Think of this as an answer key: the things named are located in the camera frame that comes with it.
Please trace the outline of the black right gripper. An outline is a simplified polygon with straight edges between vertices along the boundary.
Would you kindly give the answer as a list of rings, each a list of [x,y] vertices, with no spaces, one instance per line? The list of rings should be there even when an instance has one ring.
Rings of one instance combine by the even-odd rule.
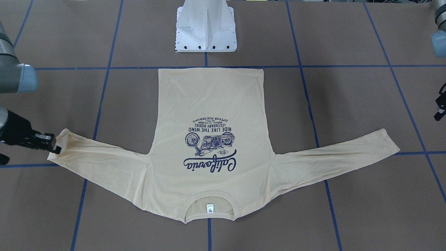
[[[31,123],[22,116],[8,110],[7,120],[0,131],[0,140],[7,145],[18,145],[30,149],[44,149],[54,154],[60,154],[62,148],[56,145],[56,136],[46,133],[41,135],[40,140],[35,136],[40,132],[35,131],[31,127]]]

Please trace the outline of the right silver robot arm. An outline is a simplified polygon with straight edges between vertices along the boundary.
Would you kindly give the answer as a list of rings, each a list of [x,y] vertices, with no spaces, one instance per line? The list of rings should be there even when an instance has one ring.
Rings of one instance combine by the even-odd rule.
[[[14,46],[0,26],[0,89],[2,94],[33,92],[38,87],[35,69],[29,64],[20,63]],[[60,154],[62,148],[56,146],[53,134],[42,134],[32,129],[31,123],[22,116],[1,107],[1,143],[18,145],[35,150],[45,150]]]

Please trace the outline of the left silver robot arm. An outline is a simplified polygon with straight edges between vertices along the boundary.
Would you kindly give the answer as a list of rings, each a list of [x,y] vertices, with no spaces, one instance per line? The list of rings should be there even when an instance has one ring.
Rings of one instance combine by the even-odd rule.
[[[437,31],[431,34],[434,55],[446,57],[446,1],[432,0]]]

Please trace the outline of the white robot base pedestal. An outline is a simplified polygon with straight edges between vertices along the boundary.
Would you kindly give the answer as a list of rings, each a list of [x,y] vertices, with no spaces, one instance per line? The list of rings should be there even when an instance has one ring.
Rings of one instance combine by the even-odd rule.
[[[177,8],[176,52],[226,53],[236,50],[234,9],[226,0],[186,0]]]

